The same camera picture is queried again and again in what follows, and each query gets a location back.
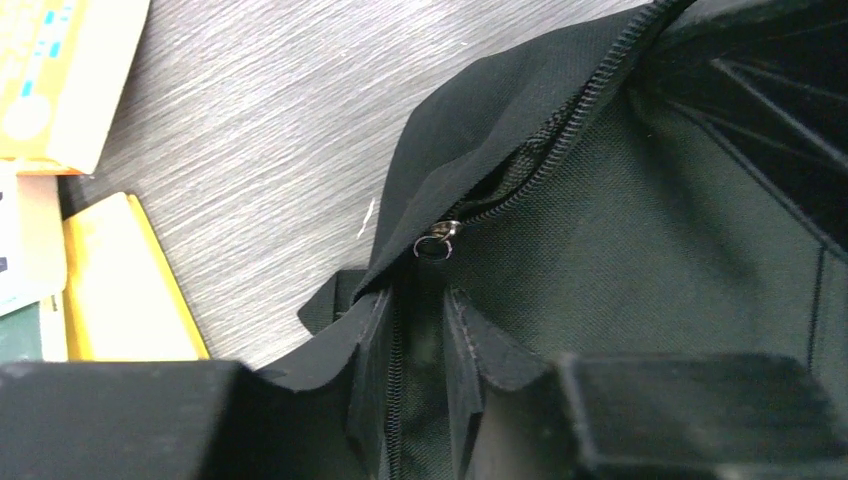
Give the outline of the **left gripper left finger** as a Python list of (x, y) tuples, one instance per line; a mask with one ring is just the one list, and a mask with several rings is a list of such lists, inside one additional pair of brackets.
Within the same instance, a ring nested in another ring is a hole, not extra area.
[(355, 461), (353, 479), (387, 479), (390, 359), (394, 292), (383, 289), (361, 297), (344, 315), (350, 328), (353, 374), (345, 425)]

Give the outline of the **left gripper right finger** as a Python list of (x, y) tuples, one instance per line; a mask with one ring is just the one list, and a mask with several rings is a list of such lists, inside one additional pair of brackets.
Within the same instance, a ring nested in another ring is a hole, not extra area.
[(486, 407), (485, 389), (518, 392), (549, 370), (548, 363), (488, 321), (464, 292), (443, 295), (443, 353), (455, 477), (465, 477)]

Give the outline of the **black backpack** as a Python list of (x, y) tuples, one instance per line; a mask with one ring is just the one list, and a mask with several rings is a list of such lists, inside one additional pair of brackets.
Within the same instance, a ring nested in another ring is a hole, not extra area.
[(443, 295), (543, 358), (462, 479), (847, 475), (847, 5), (653, 1), (410, 117), (372, 258), (305, 306), (269, 477), (353, 479), (344, 315), (394, 292), (387, 479), (457, 479)]

